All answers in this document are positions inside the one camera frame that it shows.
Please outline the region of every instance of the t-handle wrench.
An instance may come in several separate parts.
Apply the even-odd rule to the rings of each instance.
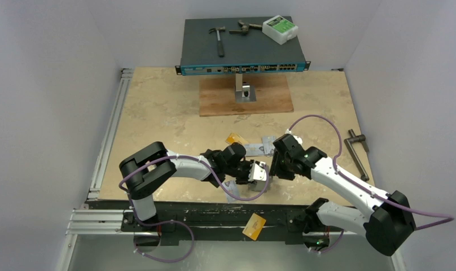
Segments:
[[[241,34],[245,36],[246,34],[248,34],[250,28],[258,30],[263,29],[263,26],[261,24],[246,24],[242,20],[238,20],[238,25],[242,28],[242,30],[230,30],[230,34]]]
[[[353,143],[361,142],[364,150],[366,152],[369,152],[369,148],[367,147],[367,144],[366,144],[366,136],[363,134],[356,135],[354,133],[353,129],[350,129],[348,131],[348,133],[351,137],[346,138],[344,140],[344,143],[346,144],[346,147],[348,147],[348,151],[351,154],[351,156],[353,157],[354,163],[356,164],[356,167],[358,168],[359,172],[361,173],[360,179],[367,182],[367,181],[369,181],[369,176],[367,175],[367,172],[364,169],[364,167],[358,157],[358,154],[356,154],[356,151],[353,148]]]

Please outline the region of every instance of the hammer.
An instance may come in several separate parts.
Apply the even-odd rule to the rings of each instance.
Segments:
[[[225,50],[223,49],[223,43],[221,43],[221,38],[220,38],[220,31],[225,31],[225,27],[215,27],[212,28],[208,31],[208,33],[212,33],[216,31],[216,36],[217,36],[217,48],[218,48],[218,56],[220,58],[225,56]]]

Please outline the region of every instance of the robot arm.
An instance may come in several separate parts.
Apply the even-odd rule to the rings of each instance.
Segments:
[[[333,169],[332,159],[321,150],[315,147],[304,150],[300,139],[291,134],[281,136],[273,145],[275,153],[271,176],[288,180],[294,179],[295,174],[305,176],[329,187],[355,207],[339,206],[327,199],[318,199],[306,210],[302,221],[298,221],[306,223],[306,233],[316,225],[336,226],[365,236],[376,250],[390,256],[416,228],[412,213],[375,199],[342,178]],[[409,207],[409,202],[402,193],[395,191],[391,195],[370,186],[339,166],[337,169],[372,193]]]
[[[266,181],[268,176],[263,169],[265,163],[254,160],[246,161],[244,159],[245,154],[246,150],[242,145],[233,143],[223,151],[207,150],[200,156],[192,156],[196,158],[193,161],[178,158],[181,156],[180,154],[167,150],[161,142],[154,142],[123,160],[119,168],[122,175],[126,177],[148,161],[154,161],[165,156],[177,157],[161,161],[154,168],[142,170],[126,182],[138,217],[146,222],[156,215],[153,193],[171,177],[188,177],[208,181],[213,186],[219,187],[210,170],[199,161],[210,165],[221,182],[225,180],[226,174],[235,177],[238,184]]]
[[[120,171],[126,177],[148,161],[175,156],[173,159],[156,163],[155,168],[146,168],[138,172],[126,182],[134,208],[143,222],[149,222],[156,215],[153,193],[171,177],[190,177],[208,181],[219,187],[210,170],[199,163],[199,160],[202,160],[213,168],[221,182],[225,180],[226,174],[235,177],[238,184],[266,181],[270,176],[293,180],[295,175],[299,174],[326,185],[355,207],[339,206],[322,198],[316,200],[302,215],[294,219],[294,223],[304,227],[305,233],[323,225],[335,226],[364,235],[376,250],[390,256],[416,228],[412,213],[375,199],[371,194],[342,178],[333,169],[332,159],[316,147],[304,150],[301,139],[291,134],[281,136],[273,145],[275,152],[269,176],[262,170],[263,162],[244,159],[246,150],[237,143],[223,151],[207,150],[197,156],[196,161],[192,161],[178,158],[178,154],[167,150],[161,142],[154,142],[122,161]],[[338,170],[370,189],[372,193],[383,195],[385,199],[409,207],[409,202],[402,193],[395,191],[391,195],[371,187],[340,167]]]

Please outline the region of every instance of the metal clamp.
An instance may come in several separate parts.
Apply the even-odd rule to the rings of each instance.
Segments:
[[[353,160],[354,160],[354,163],[356,164],[356,167],[358,168],[359,172],[361,173],[360,179],[362,179],[363,181],[367,182],[367,181],[369,181],[369,176],[367,175],[366,170],[364,169],[364,167],[363,167],[358,155],[356,154],[356,151],[353,148],[353,143],[361,142],[361,144],[363,145],[364,150],[366,152],[369,152],[369,148],[367,147],[367,144],[366,144],[366,136],[363,135],[363,134],[356,135],[354,133],[353,129],[350,129],[348,131],[348,133],[349,133],[349,135],[351,137],[346,138],[344,140],[344,143],[346,144],[346,147],[348,148],[349,153],[353,157]]]

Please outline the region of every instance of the hammer head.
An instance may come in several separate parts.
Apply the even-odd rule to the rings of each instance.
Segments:
[[[215,27],[215,28],[212,28],[208,31],[208,33],[212,33],[212,32],[215,32],[215,31],[225,31],[225,27]]]

